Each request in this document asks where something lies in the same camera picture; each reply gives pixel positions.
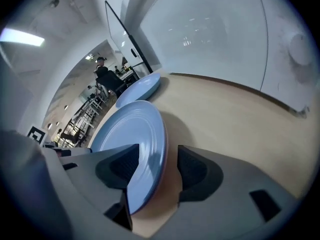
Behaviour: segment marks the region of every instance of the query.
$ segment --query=light blue plate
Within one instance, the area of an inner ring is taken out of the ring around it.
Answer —
[[[115,103],[117,109],[137,100],[146,100],[160,84],[160,74],[152,73],[136,81],[126,89]]]
[[[139,165],[128,186],[130,214],[141,209],[155,192],[167,156],[167,134],[158,109],[137,100],[123,106],[104,123],[91,145],[93,152],[139,144]]]

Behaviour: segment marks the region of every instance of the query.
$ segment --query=ceiling light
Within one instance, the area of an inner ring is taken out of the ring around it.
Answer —
[[[90,61],[94,58],[94,55],[92,53],[89,53],[87,57],[85,57],[86,60]]]
[[[42,37],[11,28],[5,28],[0,35],[0,42],[20,43],[38,47],[41,46],[44,40]]]

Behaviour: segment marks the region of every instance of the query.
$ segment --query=round wall fixture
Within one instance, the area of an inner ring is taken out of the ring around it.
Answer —
[[[310,51],[310,44],[305,35],[300,33],[295,34],[289,42],[289,54],[295,63],[301,66],[307,66],[311,63],[312,52]]]

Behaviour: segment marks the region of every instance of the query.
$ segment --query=wooden table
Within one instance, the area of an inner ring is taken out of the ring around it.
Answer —
[[[150,237],[175,212],[181,176],[178,145],[210,150],[248,161],[295,197],[305,194],[319,154],[319,98],[307,118],[298,118],[251,91],[210,78],[166,74],[149,99],[160,111],[168,133],[168,159],[159,190],[132,216],[133,232]],[[115,105],[97,127],[116,112]]]

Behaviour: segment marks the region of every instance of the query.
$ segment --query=black chair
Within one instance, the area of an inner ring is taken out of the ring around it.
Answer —
[[[127,84],[122,81],[116,74],[109,70],[104,76],[96,79],[97,83],[113,91],[117,98],[128,88]]]

